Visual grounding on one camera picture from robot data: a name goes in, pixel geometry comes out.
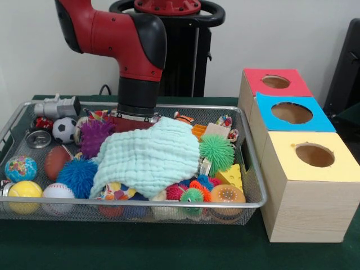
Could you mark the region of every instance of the black cable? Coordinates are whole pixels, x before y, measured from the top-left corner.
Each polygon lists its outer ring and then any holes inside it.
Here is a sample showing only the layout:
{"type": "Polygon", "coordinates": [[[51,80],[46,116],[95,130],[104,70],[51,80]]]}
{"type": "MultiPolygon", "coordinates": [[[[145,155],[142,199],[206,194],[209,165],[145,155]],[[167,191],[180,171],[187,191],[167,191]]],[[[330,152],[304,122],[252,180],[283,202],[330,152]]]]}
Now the black cable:
{"type": "Polygon", "coordinates": [[[111,96],[111,90],[110,87],[107,84],[104,84],[101,88],[100,88],[100,93],[99,95],[102,95],[102,91],[104,91],[104,88],[107,89],[107,92],[109,93],[109,96],[111,96]]]}

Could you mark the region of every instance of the purple spiky ball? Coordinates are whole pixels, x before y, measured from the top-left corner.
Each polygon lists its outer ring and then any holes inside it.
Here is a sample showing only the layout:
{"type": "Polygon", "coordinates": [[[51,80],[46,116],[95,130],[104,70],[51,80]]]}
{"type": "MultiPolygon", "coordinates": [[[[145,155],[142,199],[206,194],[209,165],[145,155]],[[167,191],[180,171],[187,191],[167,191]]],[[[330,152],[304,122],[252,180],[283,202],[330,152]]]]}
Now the purple spiky ball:
{"type": "Polygon", "coordinates": [[[89,120],[81,127],[80,151],[86,159],[91,159],[100,151],[105,139],[112,135],[115,125],[109,121],[89,120]]]}

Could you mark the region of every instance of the shape sorter box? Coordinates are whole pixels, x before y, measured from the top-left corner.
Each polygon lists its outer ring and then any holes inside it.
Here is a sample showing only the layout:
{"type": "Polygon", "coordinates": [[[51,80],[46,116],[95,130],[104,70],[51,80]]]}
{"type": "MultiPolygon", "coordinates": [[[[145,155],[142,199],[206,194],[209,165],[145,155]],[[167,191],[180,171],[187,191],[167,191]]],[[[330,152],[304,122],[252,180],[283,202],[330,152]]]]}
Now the shape sorter box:
{"type": "Polygon", "coordinates": [[[312,97],[311,91],[296,69],[244,69],[238,107],[247,120],[257,93],[270,96],[312,97]]]}
{"type": "Polygon", "coordinates": [[[256,94],[249,120],[261,162],[268,131],[336,132],[313,97],[256,94]]]}
{"type": "Polygon", "coordinates": [[[360,200],[360,166],[331,132],[268,132],[262,158],[270,242],[342,242],[360,200]]]}

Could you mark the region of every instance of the dark green tablecloth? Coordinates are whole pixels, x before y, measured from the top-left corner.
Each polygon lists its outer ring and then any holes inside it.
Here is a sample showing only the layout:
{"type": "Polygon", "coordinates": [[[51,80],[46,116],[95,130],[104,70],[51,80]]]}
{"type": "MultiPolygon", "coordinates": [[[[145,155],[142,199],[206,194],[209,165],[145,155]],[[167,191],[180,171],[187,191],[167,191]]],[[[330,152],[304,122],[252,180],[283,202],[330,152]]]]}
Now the dark green tablecloth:
{"type": "MultiPolygon", "coordinates": [[[[159,103],[236,106],[237,100],[159,103]]],[[[341,244],[271,244],[259,210],[245,226],[0,220],[0,230],[0,269],[360,268],[359,210],[341,244]]]]}

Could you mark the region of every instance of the red robot arm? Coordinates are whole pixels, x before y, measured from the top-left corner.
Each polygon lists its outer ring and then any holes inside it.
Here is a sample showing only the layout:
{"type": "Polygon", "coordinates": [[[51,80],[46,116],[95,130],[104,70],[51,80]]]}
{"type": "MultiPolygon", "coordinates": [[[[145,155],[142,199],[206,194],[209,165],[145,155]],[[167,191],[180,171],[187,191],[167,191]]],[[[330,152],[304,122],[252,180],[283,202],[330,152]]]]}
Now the red robot arm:
{"type": "Polygon", "coordinates": [[[117,60],[118,109],[131,115],[152,114],[167,52],[162,21],[150,14],[97,11],[91,0],[55,0],[55,4],[72,50],[117,60]]]}

